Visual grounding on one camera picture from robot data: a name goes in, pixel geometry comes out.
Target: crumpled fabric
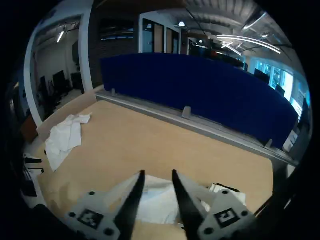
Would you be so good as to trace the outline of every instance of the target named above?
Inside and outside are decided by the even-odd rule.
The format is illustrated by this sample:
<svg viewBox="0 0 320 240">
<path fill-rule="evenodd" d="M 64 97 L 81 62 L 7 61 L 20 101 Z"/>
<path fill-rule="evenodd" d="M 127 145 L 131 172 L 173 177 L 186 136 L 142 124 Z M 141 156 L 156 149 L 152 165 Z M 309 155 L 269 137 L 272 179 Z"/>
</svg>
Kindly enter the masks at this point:
<svg viewBox="0 0 320 240">
<path fill-rule="evenodd" d="M 68 156 L 72 148 L 81 145 L 81 123 L 88 123 L 90 115 L 69 115 L 50 130 L 46 140 L 46 154 L 53 171 Z"/>
</svg>

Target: table surface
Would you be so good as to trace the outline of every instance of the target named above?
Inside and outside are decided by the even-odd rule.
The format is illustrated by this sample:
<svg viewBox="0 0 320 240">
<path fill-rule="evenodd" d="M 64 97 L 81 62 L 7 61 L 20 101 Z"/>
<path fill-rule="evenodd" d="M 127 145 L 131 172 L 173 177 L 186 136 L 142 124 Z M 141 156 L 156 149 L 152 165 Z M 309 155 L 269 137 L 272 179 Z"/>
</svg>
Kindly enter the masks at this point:
<svg viewBox="0 0 320 240">
<path fill-rule="evenodd" d="M 246 194 L 252 212 L 272 194 L 272 164 L 267 158 L 107 101 L 81 114 L 91 112 L 89 122 L 81 125 L 82 145 L 72 149 L 55 172 L 44 145 L 36 154 L 45 169 L 38 176 L 42 193 L 58 217 L 84 193 L 108 191 L 141 169 L 169 180 L 176 169 L 204 186 L 219 182 L 237 188 Z M 154 231 L 146 231 L 146 226 Z M 133 238 L 163 238 L 164 228 L 175 239 L 184 238 L 176 226 L 145 223 L 136 224 Z"/>
</svg>

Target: brick wall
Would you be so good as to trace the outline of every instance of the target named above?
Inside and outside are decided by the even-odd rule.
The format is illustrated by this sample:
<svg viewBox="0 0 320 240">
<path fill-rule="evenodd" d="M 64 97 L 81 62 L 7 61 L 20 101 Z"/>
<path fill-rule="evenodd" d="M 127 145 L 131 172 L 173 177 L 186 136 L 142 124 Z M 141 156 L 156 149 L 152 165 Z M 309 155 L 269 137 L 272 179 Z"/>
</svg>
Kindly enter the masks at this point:
<svg viewBox="0 0 320 240">
<path fill-rule="evenodd" d="M 134 38 L 101 41 L 98 35 L 98 25 L 103 18 L 126 19 L 134 21 Z M 138 14 L 108 12 L 103 8 L 92 8 L 88 29 L 88 55 L 92 86 L 102 84 L 100 58 L 112 57 L 120 54 L 138 52 Z"/>
</svg>

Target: curved light fixture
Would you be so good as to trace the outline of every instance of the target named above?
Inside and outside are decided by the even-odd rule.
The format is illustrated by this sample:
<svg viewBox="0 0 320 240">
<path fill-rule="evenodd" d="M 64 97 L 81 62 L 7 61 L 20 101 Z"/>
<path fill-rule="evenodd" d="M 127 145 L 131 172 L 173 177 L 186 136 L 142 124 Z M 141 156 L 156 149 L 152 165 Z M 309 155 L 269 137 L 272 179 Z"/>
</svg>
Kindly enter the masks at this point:
<svg viewBox="0 0 320 240">
<path fill-rule="evenodd" d="M 238 54 L 238 55 L 241 56 L 241 53 L 239 53 L 237 50 L 235 50 L 234 48 L 230 47 L 229 45 L 224 44 L 224 43 L 222 43 L 222 45 L 225 46 L 225 47 L 227 47 L 227 48 L 229 48 L 230 50 L 234 51 L 236 54 Z"/>
<path fill-rule="evenodd" d="M 260 17 L 258 17 L 258 18 L 257 18 L 256 20 L 254 20 L 253 22 L 244 25 L 242 29 L 243 29 L 243 30 L 246 30 L 246 29 L 248 29 L 248 28 L 251 28 L 254 24 L 256 24 L 256 23 L 257 23 L 261 18 L 263 18 L 266 14 L 267 14 L 266 12 L 263 12 L 263 13 L 260 12 L 260 13 L 259 13 Z"/>
<path fill-rule="evenodd" d="M 185 24 L 184 24 L 184 22 L 183 22 L 183 21 L 180 21 L 180 22 L 178 23 L 178 26 L 180 26 L 180 27 L 184 27 L 184 26 L 185 26 Z"/>
<path fill-rule="evenodd" d="M 235 35 L 217 35 L 217 38 L 225 38 L 225 39 L 234 39 L 234 40 L 241 40 L 241 41 L 245 41 L 245 42 L 251 42 L 251 43 L 255 43 L 261 46 L 264 46 L 266 48 L 269 48 L 277 53 L 281 53 L 280 49 L 277 48 L 276 46 L 273 46 L 267 42 L 263 42 L 254 38 L 248 38 L 248 37 L 242 37 L 242 36 L 235 36 Z"/>
</svg>

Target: black cable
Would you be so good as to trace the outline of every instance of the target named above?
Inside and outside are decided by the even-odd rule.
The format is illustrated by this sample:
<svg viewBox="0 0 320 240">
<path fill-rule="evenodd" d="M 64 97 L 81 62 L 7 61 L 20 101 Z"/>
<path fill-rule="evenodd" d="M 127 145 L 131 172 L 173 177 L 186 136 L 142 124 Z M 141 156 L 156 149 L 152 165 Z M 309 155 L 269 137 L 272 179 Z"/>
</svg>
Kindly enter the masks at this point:
<svg viewBox="0 0 320 240">
<path fill-rule="evenodd" d="M 192 15 L 192 13 L 191 13 L 187 8 L 186 8 L 186 10 L 187 10 L 188 13 L 191 15 L 191 17 L 193 18 L 193 20 L 198 24 L 198 26 L 199 26 L 199 28 L 202 30 L 203 34 L 204 34 L 205 36 L 207 36 L 206 33 L 204 32 L 204 30 L 202 29 L 200 23 L 196 20 L 196 18 Z"/>
</svg>

